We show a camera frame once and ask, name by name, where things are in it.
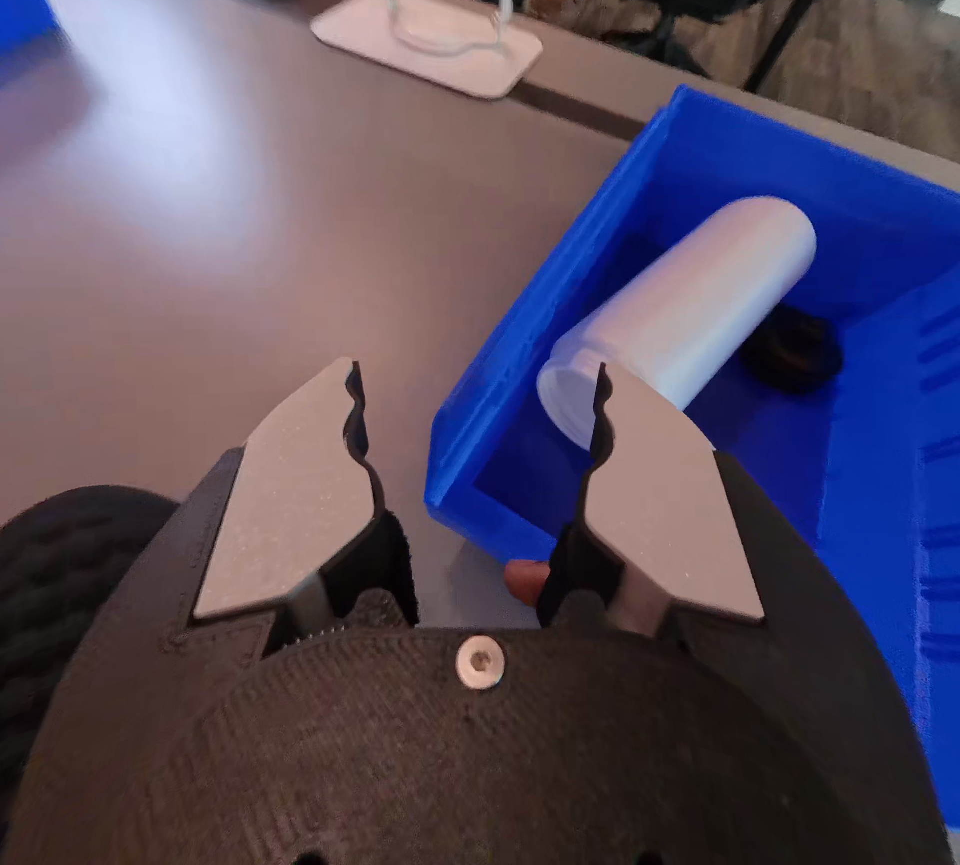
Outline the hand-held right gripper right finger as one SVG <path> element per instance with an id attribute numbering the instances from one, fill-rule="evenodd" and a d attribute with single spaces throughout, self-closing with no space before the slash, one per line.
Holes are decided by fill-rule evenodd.
<path id="1" fill-rule="evenodd" d="M 609 429 L 585 483 L 582 521 L 619 566 L 610 624 L 653 638 L 676 609 L 759 624 L 764 608 L 714 446 L 642 379 L 604 365 L 594 436 Z"/>

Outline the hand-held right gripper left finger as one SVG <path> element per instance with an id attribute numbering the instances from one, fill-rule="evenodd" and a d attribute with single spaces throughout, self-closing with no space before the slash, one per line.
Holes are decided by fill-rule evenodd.
<path id="1" fill-rule="evenodd" d="M 327 577 L 378 513 L 367 453 L 351 432 L 363 418 L 360 383 L 358 364 L 338 358 L 249 434 L 194 619 L 281 609 L 297 631 L 335 621 Z"/>

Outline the black bottle lid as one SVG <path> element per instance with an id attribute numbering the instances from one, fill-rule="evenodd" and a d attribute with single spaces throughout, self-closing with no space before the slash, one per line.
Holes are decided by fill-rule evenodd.
<path id="1" fill-rule="evenodd" d="M 754 379 L 790 395 L 826 387 L 845 362 L 833 321 L 782 303 L 750 333 L 737 356 Z"/>

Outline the white plastic bottle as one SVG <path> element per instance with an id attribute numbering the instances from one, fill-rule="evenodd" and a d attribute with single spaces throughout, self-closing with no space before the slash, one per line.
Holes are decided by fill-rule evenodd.
<path id="1" fill-rule="evenodd" d="M 816 251 L 810 218 L 789 201 L 750 197 L 721 207 L 558 339 L 536 378 L 544 412 L 587 450 L 602 364 L 685 411 L 810 270 Z"/>

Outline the instruction sign stand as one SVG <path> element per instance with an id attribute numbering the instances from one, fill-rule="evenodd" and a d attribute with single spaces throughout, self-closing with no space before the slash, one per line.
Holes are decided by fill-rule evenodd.
<path id="1" fill-rule="evenodd" d="M 514 0 L 487 15 L 445 0 L 346 0 L 310 23 L 323 44 L 486 101 L 503 99 L 543 44 L 513 26 Z"/>

